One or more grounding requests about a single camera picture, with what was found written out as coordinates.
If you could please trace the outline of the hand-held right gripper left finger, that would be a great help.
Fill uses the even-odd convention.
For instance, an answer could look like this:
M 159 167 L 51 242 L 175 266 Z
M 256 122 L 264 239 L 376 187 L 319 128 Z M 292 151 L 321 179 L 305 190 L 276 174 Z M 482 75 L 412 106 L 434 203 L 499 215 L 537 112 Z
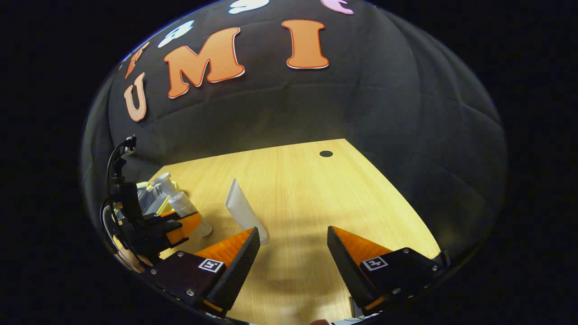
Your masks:
M 259 230 L 252 227 L 194 254 L 178 251 L 150 270 L 149 282 L 185 305 L 226 315 L 260 245 Z

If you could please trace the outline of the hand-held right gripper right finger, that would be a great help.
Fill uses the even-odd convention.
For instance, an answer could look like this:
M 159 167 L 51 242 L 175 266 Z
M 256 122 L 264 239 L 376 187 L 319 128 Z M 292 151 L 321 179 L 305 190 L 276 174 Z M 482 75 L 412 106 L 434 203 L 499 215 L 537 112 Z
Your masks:
M 327 246 L 365 316 L 409 304 L 437 284 L 451 264 L 445 251 L 430 259 L 410 247 L 391 250 L 335 226 L 328 227 Z

